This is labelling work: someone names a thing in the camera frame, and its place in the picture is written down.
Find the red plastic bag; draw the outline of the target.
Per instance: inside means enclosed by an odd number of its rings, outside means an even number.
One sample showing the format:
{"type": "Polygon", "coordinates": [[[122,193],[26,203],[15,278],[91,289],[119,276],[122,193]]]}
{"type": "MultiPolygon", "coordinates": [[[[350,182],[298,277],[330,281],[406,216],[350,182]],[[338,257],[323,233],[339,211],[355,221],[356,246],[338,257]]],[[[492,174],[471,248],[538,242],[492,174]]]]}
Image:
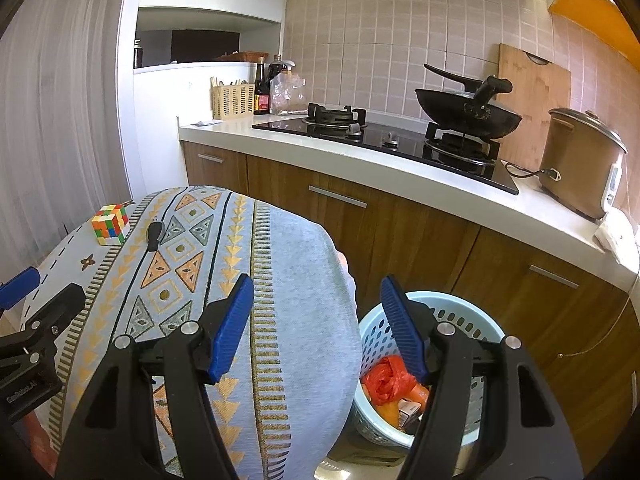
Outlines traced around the red plastic bag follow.
{"type": "Polygon", "coordinates": [[[400,356],[384,356],[363,375],[361,385],[372,404],[383,404],[403,399],[416,385],[416,378],[400,356]]]}

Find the white milk carton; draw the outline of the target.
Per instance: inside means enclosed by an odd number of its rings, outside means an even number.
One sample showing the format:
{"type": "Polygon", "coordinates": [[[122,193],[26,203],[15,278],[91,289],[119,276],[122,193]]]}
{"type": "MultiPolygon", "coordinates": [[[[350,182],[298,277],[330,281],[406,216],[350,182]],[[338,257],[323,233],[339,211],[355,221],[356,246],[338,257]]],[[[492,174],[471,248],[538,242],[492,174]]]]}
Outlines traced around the white milk carton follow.
{"type": "Polygon", "coordinates": [[[422,405],[410,399],[398,401],[398,429],[406,434],[415,434],[422,416],[422,405]]]}

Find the orange peel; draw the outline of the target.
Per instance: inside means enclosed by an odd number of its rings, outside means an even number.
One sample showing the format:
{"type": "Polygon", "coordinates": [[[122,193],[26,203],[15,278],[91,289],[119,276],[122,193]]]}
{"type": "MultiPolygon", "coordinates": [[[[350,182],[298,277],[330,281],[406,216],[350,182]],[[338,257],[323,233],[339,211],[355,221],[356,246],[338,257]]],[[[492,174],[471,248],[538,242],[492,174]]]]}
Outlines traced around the orange peel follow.
{"type": "Polygon", "coordinates": [[[393,428],[400,429],[399,421],[399,401],[390,401],[383,404],[373,403],[375,411],[393,428]]]}

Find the light blue trash basket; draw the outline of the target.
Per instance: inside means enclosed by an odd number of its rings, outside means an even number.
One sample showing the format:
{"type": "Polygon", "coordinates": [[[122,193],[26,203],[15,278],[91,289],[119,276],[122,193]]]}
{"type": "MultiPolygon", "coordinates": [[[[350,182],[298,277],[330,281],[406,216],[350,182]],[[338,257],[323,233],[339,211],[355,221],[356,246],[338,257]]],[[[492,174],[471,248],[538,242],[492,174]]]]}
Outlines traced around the light blue trash basket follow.
{"type": "MultiPolygon", "coordinates": [[[[489,342],[500,342],[506,336],[494,319],[469,301],[444,292],[408,292],[408,298],[425,304],[438,322],[448,322],[466,336],[489,342]]],[[[388,360],[400,356],[395,338],[382,306],[374,307],[359,323],[362,347],[360,375],[386,366],[388,360]]],[[[461,444],[474,443],[480,435],[480,412],[484,394],[484,379],[475,377],[471,382],[468,414],[461,444]]],[[[378,414],[368,399],[363,386],[356,389],[352,412],[358,432],[374,444],[407,451],[413,444],[413,435],[401,431],[378,414]]]]}

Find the wooden kitchen cabinet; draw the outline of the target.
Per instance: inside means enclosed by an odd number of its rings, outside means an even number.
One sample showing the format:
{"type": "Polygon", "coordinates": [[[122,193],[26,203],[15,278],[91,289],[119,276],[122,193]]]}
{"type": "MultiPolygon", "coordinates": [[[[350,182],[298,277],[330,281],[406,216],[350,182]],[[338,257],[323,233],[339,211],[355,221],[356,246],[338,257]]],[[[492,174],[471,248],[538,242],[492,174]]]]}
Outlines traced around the wooden kitchen cabinet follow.
{"type": "Polygon", "coordinates": [[[321,224],[346,256],[360,313],[394,274],[450,292],[521,338],[591,470],[630,419],[639,324],[626,294],[538,248],[413,200],[257,155],[184,142],[191,184],[219,185],[321,224]]]}

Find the patterned tablecloth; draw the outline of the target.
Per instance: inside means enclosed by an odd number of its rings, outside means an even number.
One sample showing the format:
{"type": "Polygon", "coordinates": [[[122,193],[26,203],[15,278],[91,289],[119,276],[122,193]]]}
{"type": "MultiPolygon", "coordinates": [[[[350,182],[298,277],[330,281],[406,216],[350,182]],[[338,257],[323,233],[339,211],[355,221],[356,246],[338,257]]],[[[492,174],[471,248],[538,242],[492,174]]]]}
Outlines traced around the patterned tablecloth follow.
{"type": "Polygon", "coordinates": [[[160,338],[226,298],[238,277],[254,307],[232,367],[207,388],[233,466],[243,479],[309,479],[352,405],[361,358],[356,285],[322,226],[225,188],[168,188],[127,209],[122,246],[102,246],[90,223],[40,263],[32,316],[64,286],[86,304],[58,336],[63,388],[37,417],[60,448],[108,345],[118,336],[160,338]],[[146,229],[161,221],[157,252],[146,229]]]}

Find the rubiks cube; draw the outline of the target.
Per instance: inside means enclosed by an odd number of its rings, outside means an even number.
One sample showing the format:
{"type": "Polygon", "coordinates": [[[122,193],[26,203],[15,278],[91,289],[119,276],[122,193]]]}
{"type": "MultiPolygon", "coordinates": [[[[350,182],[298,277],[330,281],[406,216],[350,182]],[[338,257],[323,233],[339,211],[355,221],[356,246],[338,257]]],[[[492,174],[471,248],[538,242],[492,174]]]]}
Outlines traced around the rubiks cube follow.
{"type": "Polygon", "coordinates": [[[131,228],[124,204],[103,206],[91,218],[91,226],[96,241],[102,246],[122,246],[131,228]]]}

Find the black car key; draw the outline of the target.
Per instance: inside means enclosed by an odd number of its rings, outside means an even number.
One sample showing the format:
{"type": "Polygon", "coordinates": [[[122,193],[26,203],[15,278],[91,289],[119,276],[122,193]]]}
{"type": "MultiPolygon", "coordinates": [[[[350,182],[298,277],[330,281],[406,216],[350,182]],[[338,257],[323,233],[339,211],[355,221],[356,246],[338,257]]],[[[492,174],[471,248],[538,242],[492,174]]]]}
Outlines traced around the black car key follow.
{"type": "Polygon", "coordinates": [[[164,235],[165,227],[163,222],[154,220],[146,229],[146,251],[157,252],[160,240],[164,235]]]}

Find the black gas stove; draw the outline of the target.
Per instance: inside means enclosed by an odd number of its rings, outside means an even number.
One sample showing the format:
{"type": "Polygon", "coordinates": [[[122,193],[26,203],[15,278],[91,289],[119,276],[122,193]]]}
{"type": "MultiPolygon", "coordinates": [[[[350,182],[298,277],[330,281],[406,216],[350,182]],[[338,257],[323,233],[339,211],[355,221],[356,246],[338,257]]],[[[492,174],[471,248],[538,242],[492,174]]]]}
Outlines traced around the black gas stove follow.
{"type": "Polygon", "coordinates": [[[311,103],[302,118],[261,122],[258,130],[296,134],[388,153],[437,167],[485,183],[512,195],[518,187],[498,157],[499,144],[454,130],[442,130],[430,122],[424,133],[367,121],[363,108],[349,105],[340,110],[311,103]]]}

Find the wicker basket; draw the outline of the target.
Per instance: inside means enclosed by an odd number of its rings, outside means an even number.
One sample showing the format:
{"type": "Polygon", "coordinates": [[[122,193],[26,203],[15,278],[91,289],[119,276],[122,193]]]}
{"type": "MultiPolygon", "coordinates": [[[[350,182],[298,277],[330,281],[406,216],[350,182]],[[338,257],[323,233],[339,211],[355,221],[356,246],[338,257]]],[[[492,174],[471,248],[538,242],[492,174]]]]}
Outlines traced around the wicker basket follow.
{"type": "Polygon", "coordinates": [[[217,78],[210,80],[210,109],[214,119],[226,120],[254,114],[254,84],[235,81],[222,84],[217,78]]]}

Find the clear plastic bag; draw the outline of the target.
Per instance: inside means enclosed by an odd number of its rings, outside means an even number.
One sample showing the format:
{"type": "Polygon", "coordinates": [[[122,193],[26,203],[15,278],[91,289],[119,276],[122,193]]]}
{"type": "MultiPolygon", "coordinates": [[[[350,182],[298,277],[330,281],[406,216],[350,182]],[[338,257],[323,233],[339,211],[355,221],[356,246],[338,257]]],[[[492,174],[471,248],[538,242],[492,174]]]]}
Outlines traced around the clear plastic bag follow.
{"type": "Polygon", "coordinates": [[[270,81],[270,113],[304,114],[308,107],[306,80],[292,70],[284,70],[270,81]]]}

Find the dark soy sauce bottle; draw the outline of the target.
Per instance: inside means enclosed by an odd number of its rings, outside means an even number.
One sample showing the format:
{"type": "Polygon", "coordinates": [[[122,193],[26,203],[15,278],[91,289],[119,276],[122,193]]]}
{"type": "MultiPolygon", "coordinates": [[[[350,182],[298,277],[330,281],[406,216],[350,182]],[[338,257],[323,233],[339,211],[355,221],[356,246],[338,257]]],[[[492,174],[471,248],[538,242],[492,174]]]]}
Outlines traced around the dark soy sauce bottle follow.
{"type": "Polygon", "coordinates": [[[269,101],[270,87],[265,70],[265,59],[258,58],[254,82],[253,113],[255,115],[268,115],[269,101]]]}

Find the black wok pan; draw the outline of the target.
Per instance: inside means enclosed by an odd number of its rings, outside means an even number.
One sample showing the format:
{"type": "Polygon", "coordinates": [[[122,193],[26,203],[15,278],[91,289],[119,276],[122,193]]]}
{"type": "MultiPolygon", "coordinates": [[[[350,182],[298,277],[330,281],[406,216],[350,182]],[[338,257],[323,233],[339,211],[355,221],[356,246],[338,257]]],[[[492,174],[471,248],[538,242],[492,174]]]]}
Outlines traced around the black wok pan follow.
{"type": "Polygon", "coordinates": [[[522,116],[495,100],[513,90],[509,79],[492,75],[474,79],[441,70],[430,64],[431,73],[462,84],[462,91],[416,89],[416,98],[434,124],[442,130],[456,130],[466,136],[495,140],[512,133],[522,116]]]}

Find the wooden cutting board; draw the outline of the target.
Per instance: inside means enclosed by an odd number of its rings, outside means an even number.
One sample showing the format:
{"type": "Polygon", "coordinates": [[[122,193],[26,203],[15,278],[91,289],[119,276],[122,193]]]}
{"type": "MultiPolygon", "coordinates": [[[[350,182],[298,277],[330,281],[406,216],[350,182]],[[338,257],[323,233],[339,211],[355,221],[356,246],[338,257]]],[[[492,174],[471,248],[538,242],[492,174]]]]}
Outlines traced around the wooden cutting board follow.
{"type": "Polygon", "coordinates": [[[516,129],[499,140],[499,155],[528,170],[540,166],[550,125],[549,110],[570,105],[570,71],[526,51],[499,44],[498,76],[512,92],[497,100],[522,116],[516,129]]]}

